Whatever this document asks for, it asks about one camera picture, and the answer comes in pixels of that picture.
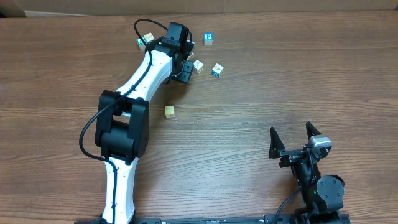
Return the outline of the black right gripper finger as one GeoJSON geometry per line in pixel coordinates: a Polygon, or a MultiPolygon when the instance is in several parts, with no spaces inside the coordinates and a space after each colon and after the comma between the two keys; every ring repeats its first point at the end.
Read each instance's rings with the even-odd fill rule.
{"type": "Polygon", "coordinates": [[[312,136],[321,135],[321,132],[319,132],[310,121],[307,121],[305,125],[308,139],[312,136]]]}
{"type": "Polygon", "coordinates": [[[276,129],[272,126],[270,128],[270,148],[269,148],[269,158],[277,159],[280,154],[285,152],[285,146],[283,145],[276,129]]]}

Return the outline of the white block blue side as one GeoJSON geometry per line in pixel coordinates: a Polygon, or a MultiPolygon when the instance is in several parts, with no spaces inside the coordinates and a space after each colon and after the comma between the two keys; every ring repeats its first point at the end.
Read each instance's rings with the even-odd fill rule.
{"type": "Polygon", "coordinates": [[[214,75],[215,77],[219,78],[220,75],[223,73],[223,71],[224,71],[224,66],[216,63],[215,66],[211,70],[211,74],[214,75]]]}

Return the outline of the yellow G wooden block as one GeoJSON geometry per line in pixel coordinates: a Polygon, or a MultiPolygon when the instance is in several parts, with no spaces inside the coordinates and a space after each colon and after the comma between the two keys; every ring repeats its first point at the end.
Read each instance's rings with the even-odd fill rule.
{"type": "Polygon", "coordinates": [[[166,106],[165,107],[165,117],[166,118],[174,118],[175,117],[175,107],[174,106],[166,106]]]}

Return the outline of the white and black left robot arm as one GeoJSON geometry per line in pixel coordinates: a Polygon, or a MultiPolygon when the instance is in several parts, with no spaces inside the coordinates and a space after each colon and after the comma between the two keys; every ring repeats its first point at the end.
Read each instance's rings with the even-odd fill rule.
{"type": "Polygon", "coordinates": [[[149,103],[166,79],[188,83],[194,42],[153,40],[132,77],[98,103],[95,144],[106,167],[106,204],[100,223],[132,223],[138,160],[149,142],[149,103]]]}

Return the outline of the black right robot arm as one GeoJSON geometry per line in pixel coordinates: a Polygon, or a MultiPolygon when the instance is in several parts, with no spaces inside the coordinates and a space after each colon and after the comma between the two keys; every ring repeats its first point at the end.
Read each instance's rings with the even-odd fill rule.
{"type": "Polygon", "coordinates": [[[344,180],[337,175],[322,176],[317,163],[327,157],[331,139],[319,132],[311,122],[306,122],[308,143],[301,149],[287,151],[275,128],[270,128],[269,158],[280,159],[281,168],[291,168],[299,188],[282,202],[275,214],[279,223],[281,212],[296,195],[301,194],[303,208],[289,216],[291,223],[349,223],[348,215],[341,215],[343,208],[344,180]]]}

